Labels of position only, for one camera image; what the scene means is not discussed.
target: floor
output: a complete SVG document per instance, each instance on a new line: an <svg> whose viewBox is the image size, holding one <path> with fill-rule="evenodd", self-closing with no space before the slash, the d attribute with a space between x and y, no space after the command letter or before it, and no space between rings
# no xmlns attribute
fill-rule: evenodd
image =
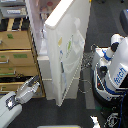
<svg viewBox="0 0 128 128"><path fill-rule="evenodd" d="M119 15L121 10L128 7L128 1L125 0L122 4L120 0L106 0L104 4L100 2L92 0L85 54L91 53L92 44L99 47L110 46L111 36L115 33L126 36L121 28ZM81 71L81 79L90 81L90 68ZM31 99L23 105L22 113L8 128L37 128L45 125L79 125L82 128L93 128L90 116L97 116L103 128L106 120L101 115L100 109L96 109L97 103L90 84L80 81L79 87L86 94L78 91L76 100L65 100L61 107L56 106L54 100Z"/></svg>

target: handle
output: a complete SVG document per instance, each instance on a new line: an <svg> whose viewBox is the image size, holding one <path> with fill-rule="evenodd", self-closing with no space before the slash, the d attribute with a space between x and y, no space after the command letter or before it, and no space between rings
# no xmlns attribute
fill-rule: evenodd
<svg viewBox="0 0 128 128"><path fill-rule="evenodd" d="M0 62L0 64L8 64L9 60L7 59L7 61L5 62Z"/></svg>
<svg viewBox="0 0 128 128"><path fill-rule="evenodd" d="M16 71L14 71L13 73L0 73L0 76L10 76L10 75L15 75Z"/></svg>

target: wooden cabinet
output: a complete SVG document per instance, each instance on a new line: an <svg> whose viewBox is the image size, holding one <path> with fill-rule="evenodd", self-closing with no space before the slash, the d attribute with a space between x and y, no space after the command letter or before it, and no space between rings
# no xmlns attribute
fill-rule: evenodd
<svg viewBox="0 0 128 128"><path fill-rule="evenodd" d="M28 31L0 32L0 49L31 49Z"/></svg>
<svg viewBox="0 0 128 128"><path fill-rule="evenodd" d="M16 91L25 80L39 75L41 86L34 97L45 96L36 57L30 29L0 32L0 95Z"/></svg>

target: sticker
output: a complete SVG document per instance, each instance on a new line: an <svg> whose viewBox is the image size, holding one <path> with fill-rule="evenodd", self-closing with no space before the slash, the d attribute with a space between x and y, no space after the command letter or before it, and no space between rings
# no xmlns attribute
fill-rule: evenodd
<svg viewBox="0 0 128 128"><path fill-rule="evenodd" d="M27 58L27 54L13 54L14 58Z"/></svg>
<svg viewBox="0 0 128 128"><path fill-rule="evenodd" d="M8 14L20 14L20 10L7 10Z"/></svg>
<svg viewBox="0 0 128 128"><path fill-rule="evenodd" d="M27 15L25 8L21 8L20 15Z"/></svg>
<svg viewBox="0 0 128 128"><path fill-rule="evenodd" d="M73 42L73 35L72 35L72 37L70 38L69 42L66 45L66 51L67 51L66 57L69 56L69 54L72 50L72 42Z"/></svg>
<svg viewBox="0 0 128 128"><path fill-rule="evenodd" d="M60 50L60 60L62 59L62 57L63 57L63 51Z"/></svg>
<svg viewBox="0 0 128 128"><path fill-rule="evenodd" d="M6 58L5 56L0 56L1 58Z"/></svg>
<svg viewBox="0 0 128 128"><path fill-rule="evenodd" d="M7 34L8 39L13 39L13 35L12 34Z"/></svg>
<svg viewBox="0 0 128 128"><path fill-rule="evenodd" d="M60 47L61 44L62 44L62 37L61 37L60 40L58 41L58 46Z"/></svg>
<svg viewBox="0 0 128 128"><path fill-rule="evenodd" d="M14 2L16 0L1 0L1 2Z"/></svg>
<svg viewBox="0 0 128 128"><path fill-rule="evenodd" d="M8 68L9 70L13 70L13 68Z"/></svg>
<svg viewBox="0 0 128 128"><path fill-rule="evenodd" d="M119 64L112 78L112 80L114 81L114 84L117 87L121 85L127 73L128 71L121 64Z"/></svg>

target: refrigerator door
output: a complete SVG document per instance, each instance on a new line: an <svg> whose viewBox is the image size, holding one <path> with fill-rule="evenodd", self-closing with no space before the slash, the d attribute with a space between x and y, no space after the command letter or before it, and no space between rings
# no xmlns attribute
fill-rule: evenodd
<svg viewBox="0 0 128 128"><path fill-rule="evenodd" d="M58 106L81 66L91 3L61 0L45 22L53 92Z"/></svg>

